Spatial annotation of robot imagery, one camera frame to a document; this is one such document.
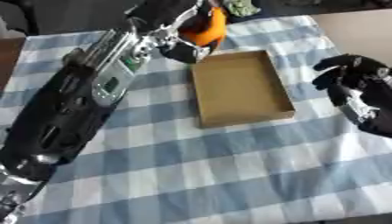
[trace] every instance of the floor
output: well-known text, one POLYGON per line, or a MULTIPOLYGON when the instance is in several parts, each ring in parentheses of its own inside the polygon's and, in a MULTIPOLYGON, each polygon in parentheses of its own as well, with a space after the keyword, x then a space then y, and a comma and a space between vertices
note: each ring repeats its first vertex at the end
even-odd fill
MULTIPOLYGON (((143 0, 32 0, 36 6, 41 33, 105 30, 123 18, 123 12, 143 0)), ((289 6, 294 0, 253 0, 262 8, 259 17, 321 14, 374 8, 361 5, 362 0, 323 0, 317 6, 289 6)))

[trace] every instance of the blue and white tablecloth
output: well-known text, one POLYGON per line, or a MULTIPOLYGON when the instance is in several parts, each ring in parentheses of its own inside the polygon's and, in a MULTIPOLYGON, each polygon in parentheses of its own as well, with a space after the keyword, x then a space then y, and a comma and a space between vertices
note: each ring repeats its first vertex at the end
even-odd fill
MULTIPOLYGON (((28 38, 0 101, 1 127, 65 53, 101 34, 28 38)), ((311 84, 312 66, 338 53, 332 42, 310 17, 274 18, 230 25, 217 53, 260 49, 294 118, 199 129, 189 66, 157 56, 20 223, 285 223, 392 212, 392 141, 357 131, 311 84)))

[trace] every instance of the cardboard box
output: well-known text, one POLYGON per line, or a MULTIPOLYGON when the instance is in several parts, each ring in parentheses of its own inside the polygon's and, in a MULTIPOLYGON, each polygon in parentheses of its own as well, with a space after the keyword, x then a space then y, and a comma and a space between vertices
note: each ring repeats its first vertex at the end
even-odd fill
POLYGON ((211 56, 192 67, 201 127, 255 123, 294 115, 268 54, 211 56))

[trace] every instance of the wooden table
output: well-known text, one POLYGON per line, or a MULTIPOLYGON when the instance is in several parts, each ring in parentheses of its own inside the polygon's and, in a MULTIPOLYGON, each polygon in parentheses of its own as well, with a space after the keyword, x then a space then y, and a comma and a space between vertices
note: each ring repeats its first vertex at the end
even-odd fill
POLYGON ((11 77, 24 42, 24 38, 0 39, 0 92, 11 77))

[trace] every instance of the table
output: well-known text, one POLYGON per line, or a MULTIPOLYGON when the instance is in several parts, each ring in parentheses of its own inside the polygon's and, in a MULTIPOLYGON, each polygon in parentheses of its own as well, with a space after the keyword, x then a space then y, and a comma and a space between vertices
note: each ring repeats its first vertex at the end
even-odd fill
MULTIPOLYGON (((360 133, 310 81, 338 54, 310 17, 228 27, 218 53, 265 49, 297 113, 195 127, 189 67, 155 56, 73 164, 21 223, 284 223, 392 212, 388 139, 360 133)), ((0 101, 0 127, 75 46, 100 33, 28 38, 0 101)))
POLYGON ((357 53, 392 65, 392 10, 312 16, 343 53, 357 53))
POLYGON ((2 71, 2 75, 0 75, 0 91, 4 90, 11 76, 24 42, 23 38, 0 40, 0 71, 2 71))

